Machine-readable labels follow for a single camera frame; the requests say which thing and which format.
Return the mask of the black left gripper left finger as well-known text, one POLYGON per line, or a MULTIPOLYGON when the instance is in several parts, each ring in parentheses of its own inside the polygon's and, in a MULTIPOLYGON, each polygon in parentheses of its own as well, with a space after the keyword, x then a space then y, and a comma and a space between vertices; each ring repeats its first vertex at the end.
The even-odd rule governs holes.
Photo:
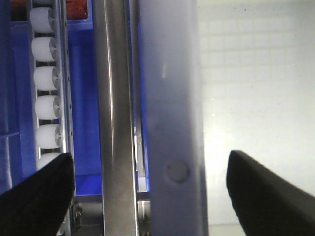
POLYGON ((73 160, 63 153, 0 196, 2 236, 55 236, 74 194, 73 160))

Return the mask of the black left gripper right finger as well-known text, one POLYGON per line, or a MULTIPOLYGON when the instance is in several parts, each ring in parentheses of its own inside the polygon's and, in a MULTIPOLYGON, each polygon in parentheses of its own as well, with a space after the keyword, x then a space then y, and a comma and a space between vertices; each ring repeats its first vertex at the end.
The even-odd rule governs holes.
POLYGON ((229 155, 226 186, 247 236, 313 236, 315 198, 240 150, 229 155))

